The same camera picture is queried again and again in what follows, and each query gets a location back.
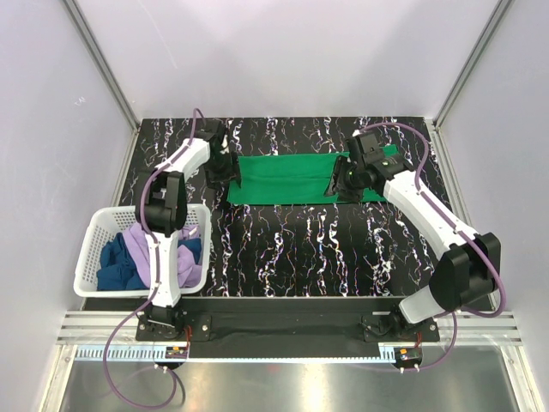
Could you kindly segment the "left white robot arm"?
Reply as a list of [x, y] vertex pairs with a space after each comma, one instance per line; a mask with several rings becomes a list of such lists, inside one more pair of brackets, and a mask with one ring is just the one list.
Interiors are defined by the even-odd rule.
[[168, 340], [190, 330], [180, 304], [178, 232], [187, 219], [186, 180], [200, 168], [211, 189], [241, 184], [238, 156], [230, 150], [227, 127], [220, 120], [206, 119], [201, 129], [192, 124], [181, 148], [146, 176], [136, 205], [136, 220], [148, 245], [151, 277], [148, 300], [138, 309], [138, 329], [159, 332]]

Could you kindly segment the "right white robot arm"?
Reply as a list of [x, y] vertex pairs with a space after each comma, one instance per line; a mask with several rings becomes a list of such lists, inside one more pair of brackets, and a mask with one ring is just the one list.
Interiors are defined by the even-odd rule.
[[348, 153], [336, 158], [327, 197], [356, 203], [367, 190], [396, 206], [425, 237], [437, 264], [427, 286], [401, 300], [379, 319], [365, 318], [365, 337], [378, 342], [414, 340], [436, 316], [467, 310], [493, 292], [506, 293], [499, 275], [501, 243], [493, 233], [480, 234], [454, 215], [430, 191], [420, 170], [401, 154], [385, 154], [372, 127], [346, 140]]

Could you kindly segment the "green t shirt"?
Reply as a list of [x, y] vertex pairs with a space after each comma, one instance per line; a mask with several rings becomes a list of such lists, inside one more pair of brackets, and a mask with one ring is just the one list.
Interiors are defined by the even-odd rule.
[[256, 206], [340, 203], [324, 192], [341, 155], [348, 153], [240, 156], [241, 183], [230, 184], [227, 201]]

